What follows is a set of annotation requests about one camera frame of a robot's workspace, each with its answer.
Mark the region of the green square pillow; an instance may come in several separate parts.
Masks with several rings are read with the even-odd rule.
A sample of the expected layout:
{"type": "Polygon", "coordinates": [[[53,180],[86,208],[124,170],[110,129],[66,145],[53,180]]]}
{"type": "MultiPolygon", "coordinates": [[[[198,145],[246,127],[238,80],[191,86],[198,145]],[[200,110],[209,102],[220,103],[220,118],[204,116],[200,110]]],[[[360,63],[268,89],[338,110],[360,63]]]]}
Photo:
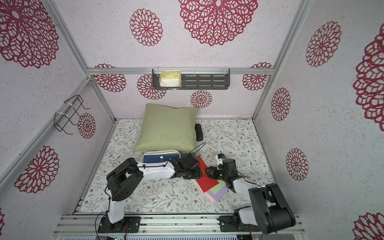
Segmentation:
{"type": "Polygon", "coordinates": [[[197,146],[195,124],[198,113],[198,108],[147,104],[133,152],[165,150],[190,152],[197,146]]]}

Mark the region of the pink envelope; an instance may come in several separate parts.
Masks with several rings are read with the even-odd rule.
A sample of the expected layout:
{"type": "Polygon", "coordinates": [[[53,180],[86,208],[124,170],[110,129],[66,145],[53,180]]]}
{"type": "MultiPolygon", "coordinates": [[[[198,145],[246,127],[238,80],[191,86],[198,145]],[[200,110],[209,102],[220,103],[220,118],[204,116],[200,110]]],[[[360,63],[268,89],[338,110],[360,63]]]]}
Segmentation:
{"type": "Polygon", "coordinates": [[[204,192],[202,190],[202,188],[200,187],[200,185],[198,184],[198,182],[196,180],[192,180],[192,182],[195,184],[195,186],[197,187],[197,189],[202,193],[204,194],[205,196],[209,196],[206,192],[204,192]]]}

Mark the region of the red envelope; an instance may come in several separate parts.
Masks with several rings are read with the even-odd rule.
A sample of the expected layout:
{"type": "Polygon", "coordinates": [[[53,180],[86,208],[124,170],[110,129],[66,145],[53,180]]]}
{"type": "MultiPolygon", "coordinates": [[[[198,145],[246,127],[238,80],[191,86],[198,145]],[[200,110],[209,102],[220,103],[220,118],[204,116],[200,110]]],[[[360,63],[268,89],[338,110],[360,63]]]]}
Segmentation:
{"type": "Polygon", "coordinates": [[[197,179],[196,181],[197,181],[197,184],[199,185],[199,187],[201,188],[201,190],[203,191],[203,193],[206,193],[207,191],[209,191],[213,187],[217,186],[219,184],[219,181],[214,180],[214,179],[210,179],[205,172],[207,165],[203,161],[202,157],[198,156],[198,160],[200,163],[199,167],[201,168],[203,175],[200,179],[197,179]]]}

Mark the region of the small black cylinder object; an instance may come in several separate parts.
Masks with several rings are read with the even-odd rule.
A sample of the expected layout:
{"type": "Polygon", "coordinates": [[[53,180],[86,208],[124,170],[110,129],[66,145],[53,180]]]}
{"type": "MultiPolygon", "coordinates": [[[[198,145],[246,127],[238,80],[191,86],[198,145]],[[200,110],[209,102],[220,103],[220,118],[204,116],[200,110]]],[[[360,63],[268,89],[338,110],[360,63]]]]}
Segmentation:
{"type": "Polygon", "coordinates": [[[195,124],[196,141],[201,142],[204,140],[203,130],[201,124],[195,124]]]}

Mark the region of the dark blue envelope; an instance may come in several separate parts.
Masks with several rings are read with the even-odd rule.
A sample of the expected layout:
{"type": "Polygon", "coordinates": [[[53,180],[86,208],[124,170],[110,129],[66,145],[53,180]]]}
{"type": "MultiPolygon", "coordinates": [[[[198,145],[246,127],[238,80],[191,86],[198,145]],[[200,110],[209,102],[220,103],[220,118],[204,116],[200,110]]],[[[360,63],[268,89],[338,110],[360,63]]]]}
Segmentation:
{"type": "Polygon", "coordinates": [[[177,160],[180,157],[181,155],[179,152],[145,154],[143,155],[143,163],[146,163],[146,164],[164,163],[169,160],[177,160]]]}

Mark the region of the light green envelope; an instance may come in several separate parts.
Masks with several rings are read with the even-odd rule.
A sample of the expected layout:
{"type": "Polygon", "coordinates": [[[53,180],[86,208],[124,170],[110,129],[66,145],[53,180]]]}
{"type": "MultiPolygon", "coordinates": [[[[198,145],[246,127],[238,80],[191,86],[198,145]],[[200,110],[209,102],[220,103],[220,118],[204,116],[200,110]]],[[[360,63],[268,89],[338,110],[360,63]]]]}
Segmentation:
{"type": "Polygon", "coordinates": [[[216,195],[221,189],[223,189],[226,186],[226,183],[224,181],[219,181],[219,183],[207,191],[209,194],[216,195]]]}

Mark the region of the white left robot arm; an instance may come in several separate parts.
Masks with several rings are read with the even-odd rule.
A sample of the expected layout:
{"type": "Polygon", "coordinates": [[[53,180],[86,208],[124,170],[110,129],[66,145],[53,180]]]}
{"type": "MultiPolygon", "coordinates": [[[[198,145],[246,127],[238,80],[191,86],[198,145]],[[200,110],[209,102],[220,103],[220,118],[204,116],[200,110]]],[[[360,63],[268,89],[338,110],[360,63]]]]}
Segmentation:
{"type": "Polygon", "coordinates": [[[104,192],[109,198],[108,223],[116,224],[123,220],[126,199],[141,182],[180,178],[197,180],[202,176],[200,161],[195,155],[160,163],[138,163],[134,158],[128,158],[107,175],[104,192]]]}

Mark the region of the aluminium front rail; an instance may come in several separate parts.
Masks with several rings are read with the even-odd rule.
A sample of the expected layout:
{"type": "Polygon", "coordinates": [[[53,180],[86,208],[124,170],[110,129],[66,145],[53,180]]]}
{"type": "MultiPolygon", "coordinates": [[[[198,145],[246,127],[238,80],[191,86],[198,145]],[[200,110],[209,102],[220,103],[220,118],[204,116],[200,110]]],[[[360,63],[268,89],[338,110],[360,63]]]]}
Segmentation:
{"type": "MultiPolygon", "coordinates": [[[[249,230],[240,232],[224,223],[219,218],[224,214],[131,214],[127,218],[133,220],[128,226],[138,231],[135,235],[210,235],[222,234],[221,229],[229,228],[228,234],[249,234],[249,230]]],[[[98,215],[63,215],[56,226],[53,236],[96,236],[96,230],[102,216],[98,215]]]]}

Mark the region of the yellow white sponge block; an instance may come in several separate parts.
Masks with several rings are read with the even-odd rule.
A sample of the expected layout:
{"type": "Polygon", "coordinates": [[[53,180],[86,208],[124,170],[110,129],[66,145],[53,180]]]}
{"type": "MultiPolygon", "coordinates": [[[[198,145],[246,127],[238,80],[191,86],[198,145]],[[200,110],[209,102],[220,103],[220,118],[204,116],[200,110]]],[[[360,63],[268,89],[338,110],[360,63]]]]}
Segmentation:
{"type": "Polygon", "coordinates": [[[182,84],[182,75],[179,71],[166,71],[160,74],[161,88],[178,88],[182,84]]]}

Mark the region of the white plastic storage box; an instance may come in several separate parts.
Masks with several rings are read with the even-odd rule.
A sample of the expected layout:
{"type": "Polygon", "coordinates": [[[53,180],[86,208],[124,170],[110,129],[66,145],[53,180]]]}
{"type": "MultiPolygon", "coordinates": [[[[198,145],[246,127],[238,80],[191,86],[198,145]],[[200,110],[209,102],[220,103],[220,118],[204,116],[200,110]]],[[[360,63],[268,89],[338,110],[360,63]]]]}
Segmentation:
{"type": "Polygon", "coordinates": [[[180,152],[175,150],[169,151],[151,151],[147,152],[142,157],[142,163],[163,163],[169,160],[177,160],[181,157],[180,152]]]}

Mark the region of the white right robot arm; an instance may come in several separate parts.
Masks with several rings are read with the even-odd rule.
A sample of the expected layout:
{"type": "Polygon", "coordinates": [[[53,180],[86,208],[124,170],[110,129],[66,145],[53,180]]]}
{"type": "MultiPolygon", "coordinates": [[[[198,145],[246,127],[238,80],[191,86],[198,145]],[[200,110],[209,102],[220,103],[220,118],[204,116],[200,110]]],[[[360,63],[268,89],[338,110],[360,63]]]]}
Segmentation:
{"type": "Polygon", "coordinates": [[[210,179],[224,181],[232,192],[251,202],[248,207],[234,210],[231,216],[218,218],[222,232],[256,231],[267,235],[296,225],[295,215],[277,184],[252,183],[234,169],[209,167],[205,173],[210,179]]]}

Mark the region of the black wall shelf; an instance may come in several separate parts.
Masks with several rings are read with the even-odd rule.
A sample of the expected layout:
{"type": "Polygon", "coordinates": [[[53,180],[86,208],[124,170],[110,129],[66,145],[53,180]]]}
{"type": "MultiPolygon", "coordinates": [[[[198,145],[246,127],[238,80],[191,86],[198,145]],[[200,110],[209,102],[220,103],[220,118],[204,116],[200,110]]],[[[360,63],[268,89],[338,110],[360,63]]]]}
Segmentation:
{"type": "Polygon", "coordinates": [[[181,72],[179,86],[161,87],[161,71],[152,69],[152,83],[155,90],[227,90],[230,86],[230,73],[227,68],[216,73],[196,70],[191,74],[181,72]]]}

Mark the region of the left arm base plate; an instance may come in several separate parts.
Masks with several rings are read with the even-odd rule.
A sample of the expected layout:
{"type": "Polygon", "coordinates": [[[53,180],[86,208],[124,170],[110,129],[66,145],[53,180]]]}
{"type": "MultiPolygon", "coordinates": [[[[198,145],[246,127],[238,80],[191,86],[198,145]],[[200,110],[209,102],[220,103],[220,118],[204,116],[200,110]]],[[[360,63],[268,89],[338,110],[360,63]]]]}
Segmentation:
{"type": "Polygon", "coordinates": [[[141,217],[124,217],[112,224],[108,217],[102,217],[97,228],[98,234],[138,233],[141,217]]]}

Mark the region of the lilac envelope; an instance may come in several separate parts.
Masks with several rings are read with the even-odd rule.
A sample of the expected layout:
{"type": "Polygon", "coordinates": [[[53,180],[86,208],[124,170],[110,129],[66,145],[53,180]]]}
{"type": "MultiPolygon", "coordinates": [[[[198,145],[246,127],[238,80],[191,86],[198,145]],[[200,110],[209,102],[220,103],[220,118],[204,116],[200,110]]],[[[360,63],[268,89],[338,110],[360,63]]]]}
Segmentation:
{"type": "Polygon", "coordinates": [[[207,193],[209,196],[207,196],[208,197],[208,199],[211,201],[211,202],[213,202],[213,203],[215,203],[215,202],[219,202],[223,197],[224,197],[224,195],[228,192],[229,190],[228,190],[228,188],[225,186],[223,189],[221,189],[216,195],[213,195],[213,194],[209,194],[209,193],[207,193]]]}

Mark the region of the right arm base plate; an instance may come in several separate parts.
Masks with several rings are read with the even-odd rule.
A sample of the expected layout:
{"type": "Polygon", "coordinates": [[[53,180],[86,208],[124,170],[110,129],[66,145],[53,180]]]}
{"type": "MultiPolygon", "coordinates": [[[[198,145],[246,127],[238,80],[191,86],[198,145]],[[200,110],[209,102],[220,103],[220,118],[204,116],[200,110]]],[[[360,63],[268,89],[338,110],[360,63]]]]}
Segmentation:
{"type": "Polygon", "coordinates": [[[240,221],[239,217],[232,216],[219,216],[221,232],[260,232],[260,228],[256,225],[244,224],[240,221]]]}

